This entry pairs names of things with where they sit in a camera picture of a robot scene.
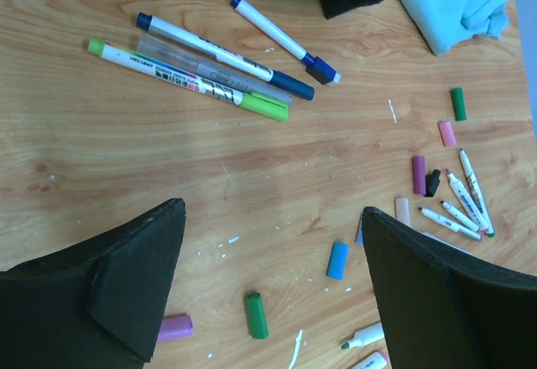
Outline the purple pen cap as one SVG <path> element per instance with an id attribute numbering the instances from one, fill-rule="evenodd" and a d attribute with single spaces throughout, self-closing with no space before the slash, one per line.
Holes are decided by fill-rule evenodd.
<path id="1" fill-rule="evenodd" d="M 425 195 L 426 193 L 426 162 L 423 155 L 414 155 L 411 159 L 414 193 Z"/>

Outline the black pen cap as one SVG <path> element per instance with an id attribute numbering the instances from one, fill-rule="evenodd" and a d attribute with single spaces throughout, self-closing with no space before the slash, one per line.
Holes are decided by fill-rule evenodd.
<path id="1" fill-rule="evenodd" d="M 434 197 L 441 183 L 441 171 L 433 169 L 425 175 L 425 197 Z"/>

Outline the pink cap marker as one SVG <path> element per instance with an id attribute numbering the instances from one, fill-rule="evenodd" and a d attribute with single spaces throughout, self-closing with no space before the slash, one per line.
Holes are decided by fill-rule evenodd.
<path id="1" fill-rule="evenodd" d="M 473 198 L 466 189 L 465 185 L 449 169 L 446 170 L 446 175 L 452 192 L 461 203 L 469 218 L 478 226 L 480 231 L 487 230 L 487 220 L 482 216 L 482 213 L 477 208 L 476 203 L 473 201 Z"/>

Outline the clear cap grey pen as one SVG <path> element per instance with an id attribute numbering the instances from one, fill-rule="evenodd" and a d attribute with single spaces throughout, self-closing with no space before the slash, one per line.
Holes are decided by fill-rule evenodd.
<path id="1" fill-rule="evenodd" d="M 142 34 L 138 41 L 137 51 L 165 64 L 200 75 L 205 79 L 229 86 L 232 89 L 248 93 L 257 92 L 281 101 L 289 107 L 294 104 L 292 96 L 287 92 L 281 91 L 262 81 L 257 81 L 249 75 L 244 75 L 199 55 L 195 55 L 190 51 L 182 50 L 153 35 Z"/>

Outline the pink pen cap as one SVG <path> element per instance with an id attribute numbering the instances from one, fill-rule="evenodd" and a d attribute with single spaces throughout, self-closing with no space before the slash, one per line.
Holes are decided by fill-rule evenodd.
<path id="1" fill-rule="evenodd" d="M 445 147 L 453 147 L 457 145 L 456 135 L 449 120 L 438 122 L 438 128 L 441 135 L 441 141 Z"/>

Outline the black cap marker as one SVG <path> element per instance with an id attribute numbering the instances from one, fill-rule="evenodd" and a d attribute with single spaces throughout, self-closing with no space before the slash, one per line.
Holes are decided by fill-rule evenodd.
<path id="1" fill-rule="evenodd" d="M 457 209 L 451 202 L 442 200 L 441 206 L 450 216 L 452 216 L 457 221 L 459 221 L 467 229 L 474 231 L 474 232 L 480 231 L 479 225 L 476 224 L 471 218 L 469 218 L 461 210 Z"/>

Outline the green tip grey marker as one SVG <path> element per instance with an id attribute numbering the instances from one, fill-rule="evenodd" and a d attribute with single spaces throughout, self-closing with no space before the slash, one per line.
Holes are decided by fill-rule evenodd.
<path id="1" fill-rule="evenodd" d="M 157 80 L 168 82 L 189 91 L 212 96 L 220 101 L 225 101 L 278 122 L 287 121 L 289 118 L 289 107 L 281 101 L 257 92 L 247 93 L 232 89 L 147 55 L 116 47 L 104 39 L 89 39 L 87 51 L 102 60 L 152 76 Z"/>

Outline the green pen cap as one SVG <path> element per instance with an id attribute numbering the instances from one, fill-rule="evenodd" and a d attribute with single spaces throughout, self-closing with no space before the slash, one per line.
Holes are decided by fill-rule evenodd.
<path id="1" fill-rule="evenodd" d="M 246 295 L 244 301 L 250 335 L 256 340 L 268 339 L 269 327 L 264 312 L 261 294 L 258 292 L 251 292 Z"/>
<path id="2" fill-rule="evenodd" d="M 451 89 L 451 101 L 455 119 L 458 122 L 466 121 L 467 113 L 465 107 L 465 99 L 463 89 L 461 87 Z"/>

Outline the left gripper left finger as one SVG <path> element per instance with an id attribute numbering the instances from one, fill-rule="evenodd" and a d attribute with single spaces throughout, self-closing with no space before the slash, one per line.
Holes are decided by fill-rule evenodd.
<path id="1" fill-rule="evenodd" d="M 4 368 L 141 368 L 154 354 L 185 202 L 3 271 Z"/>

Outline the dark blue cap marker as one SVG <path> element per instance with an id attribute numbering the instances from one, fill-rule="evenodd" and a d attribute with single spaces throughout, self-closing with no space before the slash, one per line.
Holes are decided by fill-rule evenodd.
<path id="1" fill-rule="evenodd" d="M 319 56 L 310 54 L 305 48 L 292 39 L 269 18 L 259 12 L 247 0 L 231 0 L 232 8 L 267 34 L 274 42 L 279 44 L 293 55 L 305 67 L 305 71 L 322 85 L 334 86 L 340 83 L 341 74 L 326 63 Z"/>

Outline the magenta pen cap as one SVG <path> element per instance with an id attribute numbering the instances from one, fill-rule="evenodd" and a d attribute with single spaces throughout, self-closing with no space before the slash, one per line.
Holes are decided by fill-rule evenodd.
<path id="1" fill-rule="evenodd" d="M 186 338 L 194 334 L 194 323 L 188 314 L 163 318 L 157 341 Z"/>

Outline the magenta cap marker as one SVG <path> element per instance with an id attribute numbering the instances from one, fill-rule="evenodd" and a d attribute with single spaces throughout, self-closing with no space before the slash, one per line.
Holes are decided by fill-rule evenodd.
<path id="1" fill-rule="evenodd" d="M 389 358 L 382 351 L 375 351 L 351 366 L 351 369 L 384 369 L 388 364 Z"/>

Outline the lavender pen cap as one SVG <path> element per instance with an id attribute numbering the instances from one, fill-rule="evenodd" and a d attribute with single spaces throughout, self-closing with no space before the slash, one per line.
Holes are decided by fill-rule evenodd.
<path id="1" fill-rule="evenodd" d="M 357 234 L 355 238 L 355 243 L 359 246 L 363 245 L 363 237 L 362 237 L 362 220 L 363 220 L 363 214 L 360 215 L 358 225 L 357 225 Z"/>

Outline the small salmon pen cap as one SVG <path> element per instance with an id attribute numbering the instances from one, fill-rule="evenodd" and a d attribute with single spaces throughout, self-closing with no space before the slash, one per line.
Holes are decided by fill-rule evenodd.
<path id="1" fill-rule="evenodd" d="M 409 200 L 404 197 L 394 199 L 396 219 L 408 227 L 412 227 Z"/>

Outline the bright blue pen cap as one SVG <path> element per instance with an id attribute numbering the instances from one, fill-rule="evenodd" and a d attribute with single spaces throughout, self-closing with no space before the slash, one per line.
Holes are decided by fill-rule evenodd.
<path id="1" fill-rule="evenodd" d="M 335 280 L 343 280 L 349 253 L 349 246 L 343 242 L 334 242 L 328 261 L 326 276 Z"/>

